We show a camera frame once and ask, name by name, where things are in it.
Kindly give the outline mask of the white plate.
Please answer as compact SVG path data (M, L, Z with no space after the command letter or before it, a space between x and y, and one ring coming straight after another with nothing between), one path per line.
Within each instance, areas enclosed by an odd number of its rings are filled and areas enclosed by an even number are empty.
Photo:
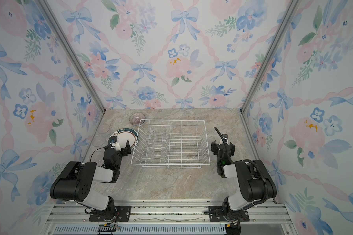
M131 128L119 129L110 135L108 140L109 144L114 143L114 137L117 138L117 142L121 148L124 148L126 146L126 142L128 141L130 148L133 149L137 138L137 132Z

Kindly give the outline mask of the clear glass tumbler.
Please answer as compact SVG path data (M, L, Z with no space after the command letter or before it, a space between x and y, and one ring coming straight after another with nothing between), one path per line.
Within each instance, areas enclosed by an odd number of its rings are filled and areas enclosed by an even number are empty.
M104 136L95 136L93 138L92 145L94 147L101 147L101 146L105 146L106 144L107 144L107 139Z
M108 124L101 124L97 129L97 134L100 136L109 136L111 134L111 127Z

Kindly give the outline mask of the grey striped ceramic bowl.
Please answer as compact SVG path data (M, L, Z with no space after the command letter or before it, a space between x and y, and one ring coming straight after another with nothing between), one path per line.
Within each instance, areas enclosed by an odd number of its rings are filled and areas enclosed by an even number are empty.
M129 122L132 125L140 125L146 120L143 113L134 113L129 117Z

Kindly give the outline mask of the clear glass tumbler back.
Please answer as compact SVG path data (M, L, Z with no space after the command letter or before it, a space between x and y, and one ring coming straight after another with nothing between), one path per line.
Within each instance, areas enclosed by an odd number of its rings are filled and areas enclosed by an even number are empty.
M111 127L108 124L101 124L97 129L97 134L100 136L109 136L111 134Z

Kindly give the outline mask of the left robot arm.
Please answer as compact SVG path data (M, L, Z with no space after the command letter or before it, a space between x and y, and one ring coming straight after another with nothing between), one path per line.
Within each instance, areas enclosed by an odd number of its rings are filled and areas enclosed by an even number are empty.
M120 176L122 159L131 153L129 141L124 147L111 138L105 146L103 166L96 162L69 162L51 186L50 196L53 199L74 201L90 211L90 220L114 221L120 214L111 196L103 195L92 189L93 182L116 183Z

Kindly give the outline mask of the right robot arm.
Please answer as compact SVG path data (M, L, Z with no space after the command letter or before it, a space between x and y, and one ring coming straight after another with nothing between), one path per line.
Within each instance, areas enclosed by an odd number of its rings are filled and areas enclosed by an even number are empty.
M248 209L263 204L277 195L277 187L261 160L232 161L235 145L211 143L211 152L217 156L217 173L222 178L237 180L239 190L224 199L220 207L209 206L205 214L211 221L248 221Z

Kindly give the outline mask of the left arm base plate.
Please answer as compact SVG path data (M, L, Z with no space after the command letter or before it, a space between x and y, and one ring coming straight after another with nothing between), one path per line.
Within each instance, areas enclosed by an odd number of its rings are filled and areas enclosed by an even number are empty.
M90 222L129 222L131 206L115 206L104 211L93 210L90 213Z

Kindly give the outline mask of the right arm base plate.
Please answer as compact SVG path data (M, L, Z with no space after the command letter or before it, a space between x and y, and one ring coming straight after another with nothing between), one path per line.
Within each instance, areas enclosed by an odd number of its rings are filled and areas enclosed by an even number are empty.
M250 218L247 211L239 210L233 211L225 209L223 206L208 206L208 211L204 214L209 216L210 222L249 222Z

